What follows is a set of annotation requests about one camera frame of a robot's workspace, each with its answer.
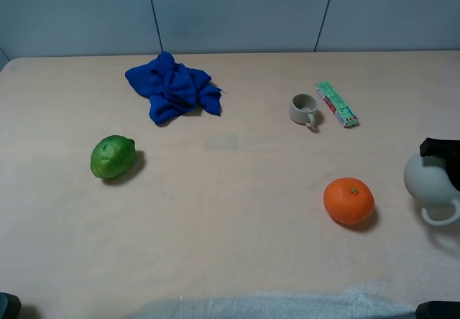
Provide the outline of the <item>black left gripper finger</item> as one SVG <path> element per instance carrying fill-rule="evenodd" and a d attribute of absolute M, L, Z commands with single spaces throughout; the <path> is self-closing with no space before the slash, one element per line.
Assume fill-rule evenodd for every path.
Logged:
<path fill-rule="evenodd" d="M 21 310 L 21 301 L 15 295 L 0 293 L 0 319 L 17 319 Z"/>

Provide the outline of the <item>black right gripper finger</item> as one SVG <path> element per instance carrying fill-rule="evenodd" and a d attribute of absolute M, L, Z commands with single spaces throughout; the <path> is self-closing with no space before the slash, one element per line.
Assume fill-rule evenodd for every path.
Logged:
<path fill-rule="evenodd" d="M 459 190 L 459 140 L 427 138 L 420 145 L 420 156 L 444 160 L 447 176 Z"/>
<path fill-rule="evenodd" d="M 460 319 L 460 302 L 430 301 L 417 306 L 417 319 Z"/>

